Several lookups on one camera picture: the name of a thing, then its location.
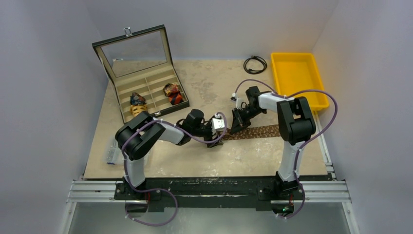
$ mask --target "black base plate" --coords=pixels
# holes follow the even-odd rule
[[[190,208],[255,208],[271,211],[271,200],[288,200],[291,194],[278,196],[274,191],[275,176],[241,177],[182,177],[147,178],[139,189],[163,188],[177,198],[179,207]],[[331,176],[301,176],[302,181],[331,180]],[[116,184],[115,200],[145,200],[144,194],[131,193],[123,182]],[[293,191],[295,200],[302,194]],[[175,207],[173,198],[166,192],[150,193],[149,212],[163,212],[165,207]]]

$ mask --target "yellow tray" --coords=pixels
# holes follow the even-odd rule
[[[310,53],[271,53],[271,66],[276,91],[291,95],[304,89],[324,90],[316,61]],[[310,92],[300,94],[308,100],[311,110],[319,111],[329,106],[327,96]]]

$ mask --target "beige tabletop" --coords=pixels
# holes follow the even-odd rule
[[[244,79],[254,78],[274,87],[271,68],[259,75],[250,75],[243,69],[243,60],[178,60],[174,62],[190,107],[163,116],[175,123],[185,118],[191,109],[200,109],[209,119],[216,112],[223,112],[232,124],[233,102],[229,99],[237,85]],[[257,85],[261,91],[265,86],[248,81],[238,91],[245,97],[245,90]],[[251,127],[278,124],[276,113],[260,114],[251,120]],[[121,178],[122,165],[105,162],[105,151],[110,139],[122,127],[122,117],[116,97],[108,85],[94,134],[84,178]],[[223,146],[207,148],[192,140],[183,146],[158,141],[152,148],[151,157],[145,166],[146,177],[190,177],[190,176],[271,176],[281,163],[283,140],[281,137],[225,141]],[[303,153],[301,175],[326,175],[326,166],[318,140],[308,144]]]

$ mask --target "black mounting base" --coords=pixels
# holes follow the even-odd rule
[[[327,176],[301,176],[301,180],[327,180]],[[179,207],[186,208],[254,208],[256,211],[286,213],[286,204],[271,204],[274,200],[302,199],[297,190],[277,194],[276,176],[241,177],[184,177],[147,178],[138,189],[163,188],[177,198]],[[115,200],[145,200],[145,195],[131,192],[124,182],[116,184]],[[165,207],[175,207],[167,193],[150,193],[149,212],[163,212]]]
[[[285,182],[280,178],[280,175],[278,172],[275,175],[275,180],[274,180],[274,191],[278,196],[286,196],[291,194],[292,191],[295,191],[298,189],[298,183],[297,181],[290,181],[290,182]]]

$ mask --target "patterned fabric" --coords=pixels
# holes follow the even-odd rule
[[[242,140],[242,139],[254,139],[254,138],[266,138],[266,137],[280,137],[280,130],[278,124],[246,128],[233,135],[229,134],[229,129],[226,130],[222,140]]]
[[[175,94],[179,92],[179,87],[177,84],[166,84],[164,87],[164,94],[165,96],[169,97],[171,94]]]
[[[142,111],[148,111],[148,107],[146,106],[146,104],[138,105],[138,106],[131,105],[131,108],[129,109],[129,111],[133,115],[133,117],[136,117]]]
[[[175,93],[175,94],[171,94],[171,95],[169,96],[169,102],[170,102],[172,105],[179,104],[179,103],[181,103],[181,102],[183,102],[183,101],[184,101],[184,100],[183,100],[183,98],[182,98],[181,92],[178,92],[178,93]]]
[[[133,92],[131,96],[131,105],[146,105],[146,99],[139,95],[137,92]]]

